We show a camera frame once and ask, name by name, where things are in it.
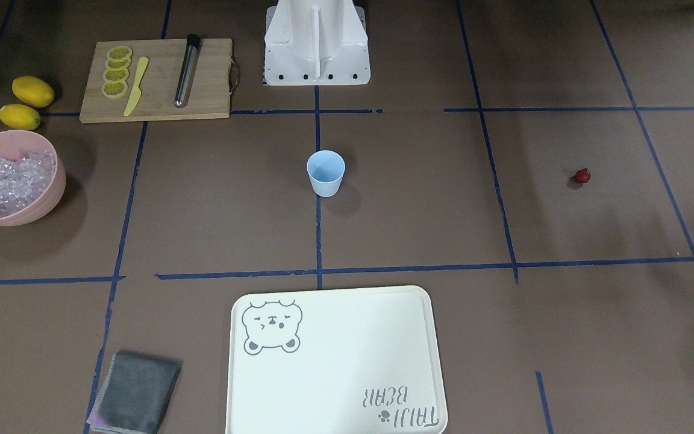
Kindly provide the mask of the light blue plastic cup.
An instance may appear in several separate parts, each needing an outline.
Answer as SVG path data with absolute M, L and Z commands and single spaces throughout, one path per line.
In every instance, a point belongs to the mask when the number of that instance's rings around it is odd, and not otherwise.
M 320 150 L 308 158 L 306 170 L 316 195 L 328 198 L 339 190 L 345 174 L 345 161 L 335 151 Z

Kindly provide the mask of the whole yellow lemon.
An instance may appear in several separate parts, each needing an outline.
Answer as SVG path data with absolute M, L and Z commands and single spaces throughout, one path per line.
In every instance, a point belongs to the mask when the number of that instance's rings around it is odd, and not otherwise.
M 41 115 L 24 104 L 6 104 L 0 108 L 0 121 L 8 127 L 22 131 L 34 131 L 41 124 Z
M 51 105 L 55 99 L 52 86 L 35 76 L 17 77 L 12 80 L 11 90 L 19 101 L 39 109 Z

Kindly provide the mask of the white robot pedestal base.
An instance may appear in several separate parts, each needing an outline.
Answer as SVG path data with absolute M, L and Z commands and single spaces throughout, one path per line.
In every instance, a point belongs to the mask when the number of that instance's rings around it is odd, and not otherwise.
M 265 85 L 361 86 L 370 80 L 364 8 L 353 1 L 278 1 L 267 8 Z

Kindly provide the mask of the grey folded cloth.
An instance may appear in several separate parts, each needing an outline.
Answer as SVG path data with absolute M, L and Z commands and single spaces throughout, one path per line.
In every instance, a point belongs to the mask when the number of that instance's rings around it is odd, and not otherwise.
M 86 420 L 89 431 L 159 432 L 180 373 L 175 360 L 117 352 Z

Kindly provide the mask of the yellow plastic knife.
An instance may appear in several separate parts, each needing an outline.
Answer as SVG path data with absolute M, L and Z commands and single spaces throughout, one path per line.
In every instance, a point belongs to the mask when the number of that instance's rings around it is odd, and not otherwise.
M 147 66 L 149 65 L 148 57 L 140 57 L 137 61 L 137 68 L 133 76 L 133 85 L 130 88 L 130 96 L 123 111 L 123 116 L 129 116 L 136 109 L 142 97 L 141 83 L 145 75 Z

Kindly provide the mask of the lemon slice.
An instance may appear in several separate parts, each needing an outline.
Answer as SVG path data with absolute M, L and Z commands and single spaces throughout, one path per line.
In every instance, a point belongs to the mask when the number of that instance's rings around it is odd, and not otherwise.
M 105 69 L 102 77 L 105 83 L 121 83 L 127 81 L 130 75 L 128 68 Z
M 126 71 L 131 64 L 131 58 L 108 58 L 105 68 L 108 71 Z
M 122 97 L 127 94 L 128 83 L 124 80 L 105 81 L 100 90 L 104 97 L 110 99 L 118 99 L 119 97 Z
M 114 46 L 107 51 L 107 60 L 125 61 L 132 57 L 133 49 L 129 46 Z

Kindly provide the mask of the steel muddler black tip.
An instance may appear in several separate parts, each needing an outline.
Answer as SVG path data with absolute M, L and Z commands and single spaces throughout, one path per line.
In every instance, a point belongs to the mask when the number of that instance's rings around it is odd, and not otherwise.
M 198 62 L 201 37 L 196 34 L 188 34 L 186 44 L 181 72 L 177 80 L 177 89 L 173 99 L 173 106 L 177 109 L 184 108 L 188 103 L 193 77 L 195 76 L 196 63 Z

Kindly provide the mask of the bamboo cutting board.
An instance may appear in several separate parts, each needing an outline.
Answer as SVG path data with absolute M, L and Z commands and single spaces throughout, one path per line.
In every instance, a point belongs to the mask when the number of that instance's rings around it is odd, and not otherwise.
M 107 52 L 115 46 L 133 50 L 128 85 L 133 85 L 137 62 L 148 57 L 142 77 L 142 97 L 137 107 L 123 113 L 129 94 L 108 98 L 102 94 Z M 230 72 L 233 68 L 231 39 L 201 39 L 195 71 L 184 107 L 174 106 L 178 79 L 184 60 L 185 39 L 118 40 L 97 42 L 80 110 L 84 124 L 137 121 L 210 120 L 228 118 L 231 106 Z

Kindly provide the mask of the pink bowl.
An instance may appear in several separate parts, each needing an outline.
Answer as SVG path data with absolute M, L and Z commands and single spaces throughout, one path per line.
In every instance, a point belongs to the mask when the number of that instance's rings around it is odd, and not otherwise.
M 63 197 L 66 187 L 65 165 L 58 156 L 55 146 L 41 134 L 33 131 L 0 132 L 0 156 L 16 160 L 27 156 L 28 151 L 38 149 L 56 156 L 56 171 L 46 192 L 22 211 L 0 218 L 0 226 L 18 226 L 35 222 L 52 211 Z

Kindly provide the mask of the cream bear serving tray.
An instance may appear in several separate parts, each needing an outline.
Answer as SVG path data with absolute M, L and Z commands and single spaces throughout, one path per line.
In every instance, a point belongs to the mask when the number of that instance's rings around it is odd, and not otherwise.
M 433 306 L 416 285 L 249 294 L 231 310 L 228 433 L 444 433 Z

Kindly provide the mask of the red strawberry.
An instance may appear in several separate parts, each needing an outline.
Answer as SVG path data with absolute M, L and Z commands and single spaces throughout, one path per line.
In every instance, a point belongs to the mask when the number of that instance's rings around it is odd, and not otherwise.
M 588 168 L 582 168 L 575 173 L 575 181 L 578 184 L 586 184 L 592 178 L 592 174 Z

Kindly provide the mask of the clear ice cubes pile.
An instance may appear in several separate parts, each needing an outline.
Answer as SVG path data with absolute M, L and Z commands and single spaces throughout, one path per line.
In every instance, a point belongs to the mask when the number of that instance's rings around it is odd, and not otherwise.
M 47 190 L 56 171 L 52 152 L 34 149 L 21 159 L 0 156 L 0 218 L 22 211 Z

